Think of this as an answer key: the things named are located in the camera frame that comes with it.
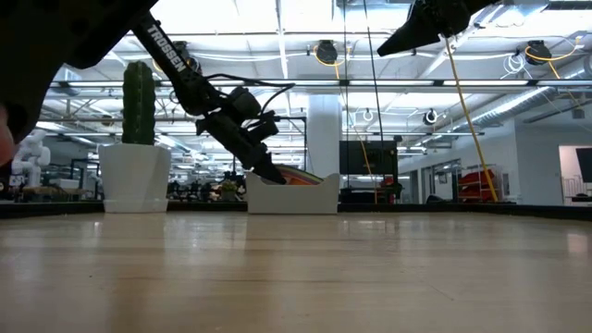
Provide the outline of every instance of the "green cactus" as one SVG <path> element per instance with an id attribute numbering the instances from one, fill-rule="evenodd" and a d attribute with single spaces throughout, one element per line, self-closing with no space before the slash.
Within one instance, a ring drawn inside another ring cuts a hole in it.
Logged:
<path id="1" fill-rule="evenodd" d="M 155 84 L 142 61 L 128 65 L 123 79 L 123 143 L 154 144 Z"/>

